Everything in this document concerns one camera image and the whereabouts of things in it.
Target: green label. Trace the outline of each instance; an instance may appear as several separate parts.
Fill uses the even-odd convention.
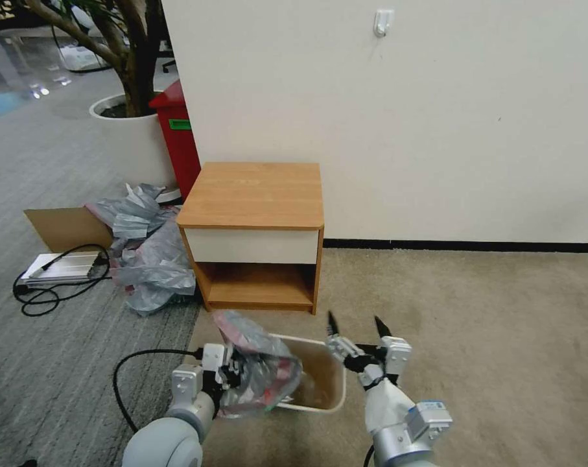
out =
[[[169,119],[169,126],[171,130],[192,130],[190,120]]]

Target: power cord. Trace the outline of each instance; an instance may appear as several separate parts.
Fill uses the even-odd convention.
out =
[[[363,467],[368,467],[370,465],[371,456],[373,455],[373,444],[370,446],[367,454],[365,454],[365,460],[363,461]]]
[[[95,260],[95,264],[106,266],[103,274],[101,274],[101,276],[96,277],[96,278],[87,279],[87,280],[78,281],[78,282],[64,282],[64,283],[52,285],[51,287],[30,287],[27,284],[19,284],[18,283],[19,280],[22,278],[22,276],[26,273],[27,270],[23,271],[19,276],[17,276],[17,278],[13,282],[13,297],[15,297],[15,300],[22,303],[21,312],[25,316],[30,317],[30,318],[37,318],[37,317],[44,316],[48,313],[51,313],[52,311],[54,311],[58,307],[58,305],[60,305],[60,302],[66,302],[67,300],[75,298],[78,295],[82,295],[87,290],[92,289],[94,286],[96,286],[102,280],[110,279],[110,277],[108,277],[108,273],[110,271],[110,255],[108,254],[108,251],[103,246],[101,246],[97,243],[86,243],[84,245],[79,245],[79,246],[76,246],[75,248],[67,250],[64,253],[61,253],[59,256],[56,256],[50,262],[44,264],[41,267],[41,271],[45,271],[45,270],[49,269],[49,267],[52,264],[56,263],[59,259],[65,257],[66,255],[68,255],[70,253],[73,253],[74,251],[80,250],[82,248],[97,248],[101,252],[103,257],[98,257],[97,260]],[[64,297],[61,297],[55,291],[55,289],[57,287],[77,286],[77,285],[86,285],[86,287],[77,291],[76,293],[73,293],[71,295],[64,296]],[[38,292],[38,293],[28,299],[22,298],[24,295],[28,295],[32,292]],[[52,296],[52,298],[37,300],[37,298],[39,298],[41,295],[45,295],[45,294],[50,294]],[[46,309],[45,311],[42,311],[41,313],[29,313],[27,311],[27,308],[30,305],[47,305],[47,304],[52,304],[52,306],[50,308]]]
[[[129,412],[125,408],[125,404],[123,403],[123,401],[121,399],[121,393],[119,392],[119,383],[118,383],[119,370],[125,364],[125,362],[127,362],[127,360],[132,359],[134,357],[138,357],[140,355],[146,355],[149,353],[176,353],[178,355],[192,355],[197,360],[201,360],[203,358],[203,349],[202,348],[199,348],[195,351],[178,350],[178,349],[147,349],[147,350],[139,350],[138,352],[130,353],[126,357],[123,357],[123,359],[117,363],[117,366],[114,368],[114,373],[112,375],[112,389],[114,390],[114,397],[117,400],[117,405],[119,406],[119,409],[121,410],[121,414],[123,414],[123,418],[125,419],[125,421],[129,425],[130,429],[134,433],[136,431],[138,431],[138,428],[136,427],[136,424],[132,420],[132,417],[130,416]]]

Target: wooden nightstand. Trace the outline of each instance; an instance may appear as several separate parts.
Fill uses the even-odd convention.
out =
[[[208,162],[177,223],[208,311],[315,314],[324,232],[318,164]]]

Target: red trash can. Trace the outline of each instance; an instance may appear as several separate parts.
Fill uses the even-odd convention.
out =
[[[175,81],[163,93],[153,98],[149,102],[149,107],[158,112],[159,124],[169,149],[172,168],[175,171],[179,191],[185,201],[201,171],[201,165],[198,162],[181,82]]]

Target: white drawer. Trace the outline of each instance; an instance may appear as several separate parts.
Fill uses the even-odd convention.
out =
[[[315,264],[317,260],[317,230],[184,230],[195,261]]]

